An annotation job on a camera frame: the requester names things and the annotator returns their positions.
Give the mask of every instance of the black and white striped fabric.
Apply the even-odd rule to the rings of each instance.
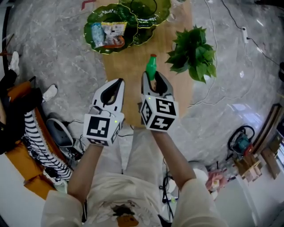
[[[44,166],[53,168],[58,176],[64,180],[69,180],[71,177],[70,168],[64,164],[55,154],[51,153],[41,133],[40,127],[36,122],[35,112],[32,110],[25,114],[25,138],[28,140],[27,147],[30,156],[36,159]]]

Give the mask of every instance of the white cable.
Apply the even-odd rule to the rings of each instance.
[[[205,1],[206,5],[207,5],[207,7],[209,9],[209,15],[210,15],[210,19],[211,19],[211,22],[212,22],[212,25],[213,25],[213,34],[214,34],[214,39],[215,39],[215,44],[216,44],[216,71],[217,71],[217,68],[218,68],[218,43],[217,43],[216,34],[215,34],[215,26],[214,26],[214,22],[213,22],[213,19],[212,19],[211,9],[210,9],[207,1],[206,0],[204,0],[204,1]],[[198,101],[195,104],[189,105],[188,108],[190,108],[192,106],[195,106],[195,105],[198,105],[198,104],[202,104],[203,101],[208,97],[208,95],[209,95],[209,93],[210,93],[214,83],[215,83],[215,78],[213,78],[213,83],[211,84],[210,88],[208,89],[208,92],[207,92],[205,98],[200,100],[200,101]]]

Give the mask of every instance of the green glass plate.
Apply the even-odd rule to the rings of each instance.
[[[118,0],[137,16],[138,28],[159,25],[170,14],[170,0]]]
[[[148,42],[154,35],[154,30],[157,26],[152,26],[150,28],[139,28],[138,33],[134,36],[133,45],[142,45]]]
[[[125,44],[121,48],[106,49],[104,47],[95,47],[92,38],[91,26],[93,23],[99,22],[127,22],[124,31]],[[112,52],[120,52],[128,48],[132,43],[134,36],[138,32],[138,22],[136,16],[130,12],[130,9],[121,4],[109,4],[108,6],[101,6],[94,10],[87,19],[87,24],[84,27],[84,37],[86,42],[91,45],[92,49],[101,54],[111,54]]]

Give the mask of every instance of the shoe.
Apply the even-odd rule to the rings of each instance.
[[[51,98],[56,96],[57,94],[57,87],[55,84],[52,84],[46,92],[43,93],[43,103],[49,101]]]
[[[19,54],[17,51],[13,52],[11,63],[8,67],[8,69],[12,69],[17,75],[20,74],[20,68],[19,68]]]

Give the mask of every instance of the marble floor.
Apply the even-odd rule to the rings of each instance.
[[[46,114],[58,113],[64,120],[83,120],[94,91],[106,80],[102,56],[85,43],[83,26],[95,4],[81,11],[78,0],[17,0],[11,10],[7,34],[15,34],[9,51],[18,51],[21,74],[17,83],[37,76],[37,85],[46,89],[55,83],[56,98],[44,104]],[[281,10],[258,6],[253,0],[224,0],[240,27],[277,63],[283,61],[284,31]],[[217,45],[217,78],[207,84],[195,82],[192,105],[173,127],[170,135],[188,160],[206,165],[227,156],[227,141],[243,124],[256,133],[271,105],[279,101],[278,66],[266,59],[256,45],[244,44],[221,0],[191,0],[193,23],[207,28],[208,43]],[[74,137],[82,125],[72,123]],[[121,135],[132,133],[128,125]],[[119,138],[123,163],[132,137]]]

